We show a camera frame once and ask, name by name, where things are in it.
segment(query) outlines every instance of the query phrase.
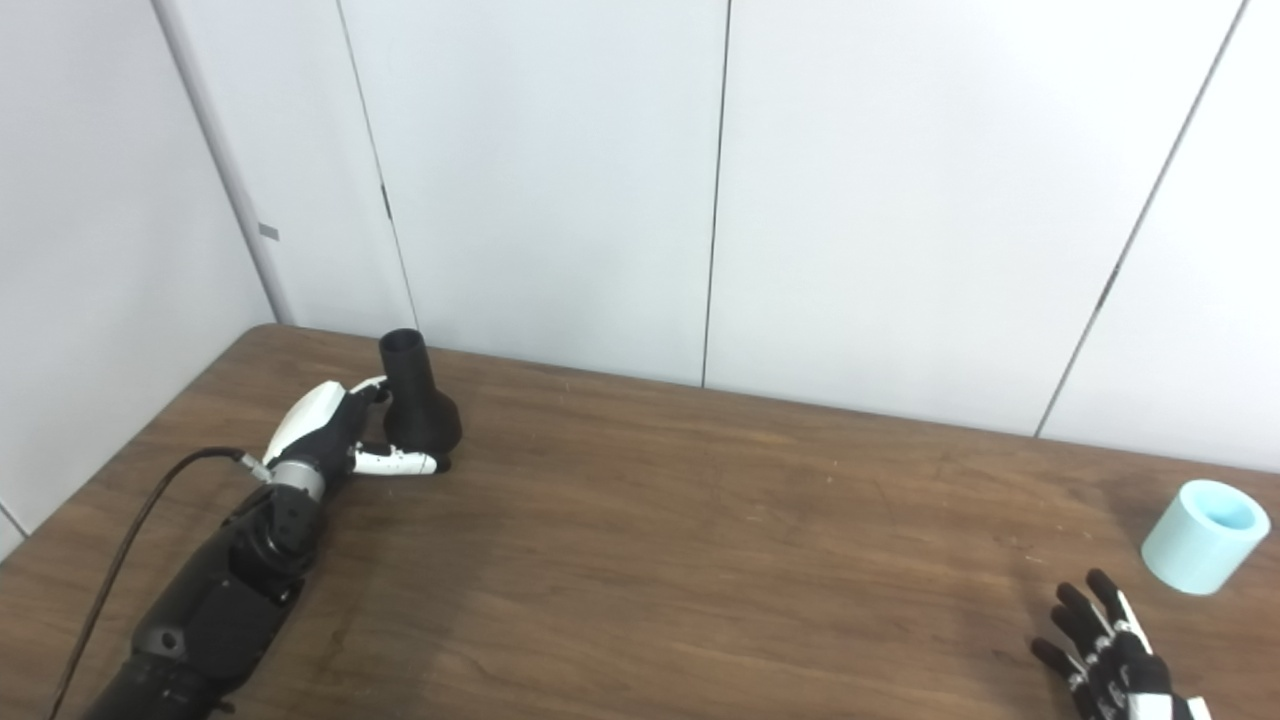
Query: white wall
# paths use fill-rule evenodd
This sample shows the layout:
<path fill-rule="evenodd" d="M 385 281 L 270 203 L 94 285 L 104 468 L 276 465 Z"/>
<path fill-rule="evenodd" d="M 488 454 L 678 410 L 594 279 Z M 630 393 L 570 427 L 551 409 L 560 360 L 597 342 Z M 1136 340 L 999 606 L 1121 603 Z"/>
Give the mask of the white wall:
<path fill-rule="evenodd" d="M 1277 38 L 1251 3 L 1044 437 L 1280 471 Z"/>
<path fill-rule="evenodd" d="M 699 383 L 724 0 L 343 8 L 428 341 Z"/>
<path fill-rule="evenodd" d="M 1236 5 L 735 3 L 707 384 L 1033 433 Z"/>
<path fill-rule="evenodd" d="M 275 300 L 300 325 L 413 325 L 337 3 L 156 0 L 241 191 Z"/>
<path fill-rule="evenodd" d="M 0 503 L 31 532 L 271 318 L 147 3 L 0 5 Z"/>

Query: black cylindrical object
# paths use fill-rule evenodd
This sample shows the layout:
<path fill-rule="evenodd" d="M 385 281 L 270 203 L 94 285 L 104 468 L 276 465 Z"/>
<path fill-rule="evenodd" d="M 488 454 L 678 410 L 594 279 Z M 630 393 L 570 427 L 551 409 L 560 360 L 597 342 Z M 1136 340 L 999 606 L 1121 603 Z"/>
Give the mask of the black cylindrical object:
<path fill-rule="evenodd" d="M 392 405 L 383 428 L 387 442 L 406 452 L 443 456 L 462 439 L 458 406 L 435 387 L 422 333 L 392 331 L 378 342 Z"/>

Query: wooden table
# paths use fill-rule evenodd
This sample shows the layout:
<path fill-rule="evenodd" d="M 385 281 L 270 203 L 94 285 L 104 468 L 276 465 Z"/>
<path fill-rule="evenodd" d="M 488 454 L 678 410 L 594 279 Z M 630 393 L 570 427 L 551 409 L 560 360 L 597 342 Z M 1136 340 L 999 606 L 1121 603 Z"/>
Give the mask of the wooden table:
<path fill-rule="evenodd" d="M 1106 568 L 1178 687 L 1274 717 L 1280 543 L 1181 596 L 1137 542 L 1213 477 L 1280 509 L 1275 475 L 433 351 L 463 413 L 454 470 L 360 479 L 332 503 L 301 606 L 236 717 L 1073 717 L 1027 652 L 1057 582 Z M 102 570 L 188 450 L 260 454 L 374 341 L 251 331 L 0 566 L 0 716 L 44 708 Z M 31 478 L 31 482 L 40 482 Z M 197 464 L 134 546 L 67 717 L 151 598 L 252 486 Z"/>

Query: prosthetic hand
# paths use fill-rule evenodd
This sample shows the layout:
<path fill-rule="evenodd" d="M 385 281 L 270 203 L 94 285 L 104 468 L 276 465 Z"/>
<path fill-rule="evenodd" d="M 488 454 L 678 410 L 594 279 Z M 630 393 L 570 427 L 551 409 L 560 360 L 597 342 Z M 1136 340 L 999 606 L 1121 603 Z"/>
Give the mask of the prosthetic hand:
<path fill-rule="evenodd" d="M 211 448 L 248 466 L 264 484 L 232 511 L 151 606 L 133 633 L 129 659 L 84 720 L 205 720 L 214 710 L 229 711 L 225 696 L 253 673 L 315 564 L 326 495 L 352 473 L 420 475 L 448 469 L 447 454 L 461 439 L 462 427 L 457 406 L 435 389 L 422 336 L 396 331 L 383 337 L 379 348 L 387 375 L 349 392 L 333 380 L 315 387 L 276 428 L 265 464 L 243 451 Z M 388 397 L 388 443 L 364 442 L 369 407 Z M 161 480 L 148 502 L 187 462 Z M 132 534 L 123 547 L 131 541 Z M 58 702 L 69 678 L 68 673 Z M 56 708 L 55 702 L 51 714 Z"/>
<path fill-rule="evenodd" d="M 1102 570 L 1089 570 L 1089 589 L 1106 615 L 1069 583 L 1057 587 L 1061 605 L 1050 616 L 1075 644 L 1082 660 L 1036 638 L 1032 653 L 1066 680 L 1084 720 L 1211 720 L 1203 698 L 1174 694 L 1165 661 L 1151 650 L 1125 594 Z"/>

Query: light blue cylinder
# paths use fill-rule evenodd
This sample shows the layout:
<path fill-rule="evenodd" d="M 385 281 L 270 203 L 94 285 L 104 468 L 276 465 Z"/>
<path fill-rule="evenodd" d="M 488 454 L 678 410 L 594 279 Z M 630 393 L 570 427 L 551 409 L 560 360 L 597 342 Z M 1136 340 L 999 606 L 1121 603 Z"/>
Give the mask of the light blue cylinder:
<path fill-rule="evenodd" d="M 1256 500 L 1217 480 L 1190 480 L 1142 543 L 1147 568 L 1169 587 L 1213 594 L 1271 532 Z"/>

